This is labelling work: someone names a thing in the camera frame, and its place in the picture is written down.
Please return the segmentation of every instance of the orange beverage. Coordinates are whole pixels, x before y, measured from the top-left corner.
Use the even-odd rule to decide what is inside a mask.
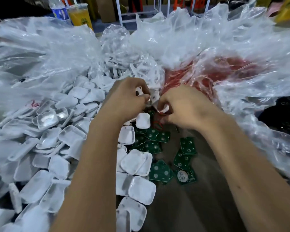
[[[67,11],[74,26],[87,24],[93,30],[87,6],[87,3],[71,5]]]

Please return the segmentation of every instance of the person's right hand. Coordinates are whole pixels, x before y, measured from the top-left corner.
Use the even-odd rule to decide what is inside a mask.
[[[169,89],[163,94],[158,102],[158,110],[162,110],[165,104],[169,104],[172,114],[163,117],[162,123],[173,123],[199,132],[207,130],[213,124],[223,122],[224,118],[229,118],[202,92],[186,85]]]

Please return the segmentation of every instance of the plastic bottle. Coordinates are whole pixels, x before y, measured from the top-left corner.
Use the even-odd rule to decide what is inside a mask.
[[[48,4],[57,19],[62,21],[70,19],[66,6],[61,0],[48,0]]]

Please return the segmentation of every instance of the pile of white plastic parts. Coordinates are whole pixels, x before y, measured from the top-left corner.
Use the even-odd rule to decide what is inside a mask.
[[[48,17],[1,22],[0,199],[9,193],[14,211],[0,213],[0,227],[7,223],[0,231],[49,230],[89,124],[116,80],[143,78],[157,99],[165,72],[190,62],[191,74],[181,82],[200,85],[208,68],[224,71],[232,66],[218,65],[221,57],[262,65],[251,78],[241,79],[243,71],[238,71],[213,83],[214,101],[290,178],[290,158],[285,155],[290,135],[269,129],[255,117],[277,97],[290,96],[290,29],[274,27],[264,13],[264,8],[249,5],[229,13],[227,5],[218,5],[199,19],[178,8],[168,18],[159,13],[143,22],[138,19],[132,35],[111,25],[99,39],[86,25],[72,27]],[[147,127],[148,119],[141,115],[137,125]],[[117,210],[118,232],[141,229],[145,205],[152,203],[156,191],[146,179],[152,155],[127,153],[124,146],[135,140],[129,124],[118,140],[116,194],[124,196]],[[21,191],[16,185],[23,186]]]

